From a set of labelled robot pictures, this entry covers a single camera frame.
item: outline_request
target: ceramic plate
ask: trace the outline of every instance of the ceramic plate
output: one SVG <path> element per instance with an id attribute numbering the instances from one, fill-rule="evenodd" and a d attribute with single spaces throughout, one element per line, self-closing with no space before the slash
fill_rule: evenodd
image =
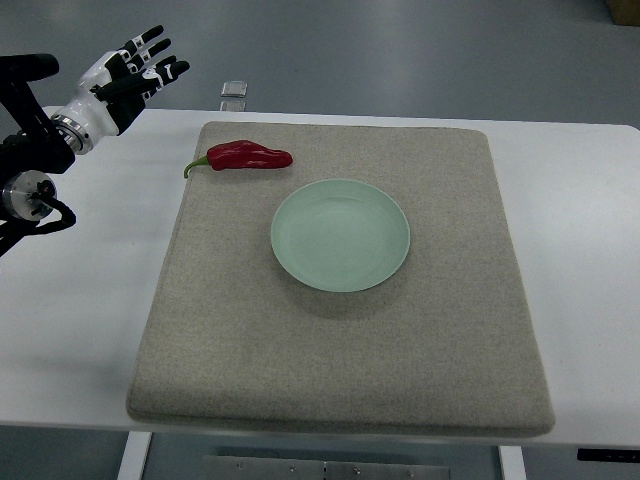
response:
<path id="1" fill-rule="evenodd" d="M 271 245 L 284 269 L 329 292 L 384 282 L 409 251 L 409 223 L 383 191 L 355 180 L 322 180 L 295 191 L 271 223 Z"/>

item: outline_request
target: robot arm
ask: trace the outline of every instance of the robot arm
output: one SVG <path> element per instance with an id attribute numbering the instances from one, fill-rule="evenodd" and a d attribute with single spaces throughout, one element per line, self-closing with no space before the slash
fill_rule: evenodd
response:
<path id="1" fill-rule="evenodd" d="M 163 30 L 158 25 L 105 53 L 80 78 L 71 102 L 53 115 L 53 124 L 74 153 L 83 155 L 105 136 L 123 133 L 153 95 L 189 69 L 175 56 L 148 65 L 171 45 L 164 39 L 149 46 Z"/>
<path id="2" fill-rule="evenodd" d="M 163 30 L 159 25 L 105 53 L 51 119 L 27 82 L 55 75 L 57 60 L 47 54 L 0 57 L 0 101 L 22 128 L 0 144 L 0 256 L 25 236 L 72 226 L 75 215 L 57 199 L 47 173 L 64 173 L 75 155 L 123 133 L 153 95 L 189 69 L 175 56 L 151 64 L 171 44 L 165 39 L 149 45 Z M 39 225 L 53 210 L 61 218 Z"/>

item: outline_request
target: small box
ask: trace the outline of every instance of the small box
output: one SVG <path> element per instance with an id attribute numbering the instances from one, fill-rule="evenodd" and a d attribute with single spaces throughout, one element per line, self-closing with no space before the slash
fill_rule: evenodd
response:
<path id="1" fill-rule="evenodd" d="M 640 26 L 640 0 L 607 0 L 607 7 L 615 24 Z"/>

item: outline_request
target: gray floor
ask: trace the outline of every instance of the gray floor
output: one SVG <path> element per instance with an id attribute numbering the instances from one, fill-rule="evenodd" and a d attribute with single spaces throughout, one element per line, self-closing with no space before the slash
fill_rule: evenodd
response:
<path id="1" fill-rule="evenodd" d="M 3 0 L 0 55 L 54 54 L 60 73 L 32 86 L 43 105 L 61 105 L 104 51 L 158 23 L 192 68 L 152 108 L 217 110 L 222 83 L 240 79 L 250 111 L 640 128 L 640 28 L 613 25 L 604 0 Z M 16 128 L 4 111 L 0 127 L 3 136 Z M 13 472 L 44 472 L 52 456 L 67 462 L 66 476 L 0 469 L 0 478 L 76 478 L 69 472 L 91 463 L 108 476 L 85 478 L 115 478 L 105 465 L 122 434 L 91 433 L 104 442 L 92 455 L 78 449 L 83 435 L 0 429 Z M 574 465 L 571 451 L 527 452 L 531 478 Z M 179 465 L 172 478 L 182 478 Z"/>

